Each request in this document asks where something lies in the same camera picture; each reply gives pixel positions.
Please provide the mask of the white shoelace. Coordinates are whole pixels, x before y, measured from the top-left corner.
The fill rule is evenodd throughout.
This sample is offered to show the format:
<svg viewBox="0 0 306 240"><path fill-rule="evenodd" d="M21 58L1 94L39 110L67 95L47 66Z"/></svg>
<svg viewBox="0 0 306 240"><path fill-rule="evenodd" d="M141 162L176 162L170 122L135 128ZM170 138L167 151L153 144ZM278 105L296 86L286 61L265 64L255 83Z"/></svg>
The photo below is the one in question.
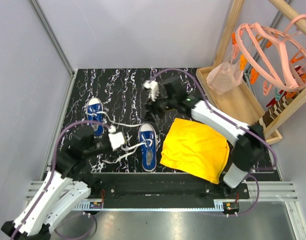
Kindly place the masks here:
<svg viewBox="0 0 306 240"><path fill-rule="evenodd" d="M122 150L126 152L125 154L123 154L122 156L119 156L114 161L103 160L103 162L106 163L106 164L116 164L116 163L120 162L123 158L126 158L126 157L134 154L139 146L145 145L146 147L148 147L148 146L150 147L152 144L153 144L153 140L152 139L145 139L142 142L140 142L140 143L138 143L136 145L133 145L131 147L121 147Z"/></svg>

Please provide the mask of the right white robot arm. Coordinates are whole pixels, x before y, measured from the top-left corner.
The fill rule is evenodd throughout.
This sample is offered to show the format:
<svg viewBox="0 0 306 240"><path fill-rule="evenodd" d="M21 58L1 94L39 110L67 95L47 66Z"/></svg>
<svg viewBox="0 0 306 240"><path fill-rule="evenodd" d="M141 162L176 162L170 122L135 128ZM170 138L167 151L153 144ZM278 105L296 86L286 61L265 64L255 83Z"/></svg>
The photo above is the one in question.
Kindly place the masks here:
<svg viewBox="0 0 306 240"><path fill-rule="evenodd" d="M149 93L145 119L161 118L166 111L176 110L225 137L233 146L232 164L223 177L220 192L225 198L233 197L238 192L239 184L266 154L263 127L257 123L248 125L238 121L201 97L190 95L176 77L166 79L162 85L166 89L165 97L159 95L158 82L147 80L143 83L143 89Z"/></svg>

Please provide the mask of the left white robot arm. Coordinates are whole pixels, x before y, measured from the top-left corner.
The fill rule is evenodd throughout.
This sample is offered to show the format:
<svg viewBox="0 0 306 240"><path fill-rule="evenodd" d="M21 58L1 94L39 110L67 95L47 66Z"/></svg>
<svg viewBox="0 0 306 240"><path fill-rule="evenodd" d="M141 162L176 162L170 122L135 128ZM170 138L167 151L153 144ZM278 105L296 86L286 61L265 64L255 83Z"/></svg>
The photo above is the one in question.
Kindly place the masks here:
<svg viewBox="0 0 306 240"><path fill-rule="evenodd" d="M101 192L101 180L82 172L86 160L111 152L112 134L96 138L90 125L82 125L67 147L54 156L52 168L26 209L1 230L12 240L48 240L61 220L81 200Z"/></svg>

